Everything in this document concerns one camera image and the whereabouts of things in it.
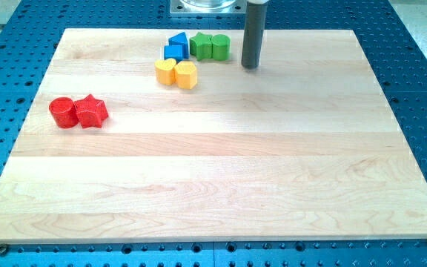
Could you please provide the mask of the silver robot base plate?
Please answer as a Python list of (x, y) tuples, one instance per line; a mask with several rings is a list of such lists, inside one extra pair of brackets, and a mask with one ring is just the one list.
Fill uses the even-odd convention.
[(232, 14), (244, 13), (246, 0), (169, 0), (170, 14)]

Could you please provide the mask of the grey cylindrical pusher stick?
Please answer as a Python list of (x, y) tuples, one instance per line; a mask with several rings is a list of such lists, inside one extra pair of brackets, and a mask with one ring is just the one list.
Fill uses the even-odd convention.
[(241, 58), (246, 69), (259, 66), (268, 3), (269, 0), (247, 0)]

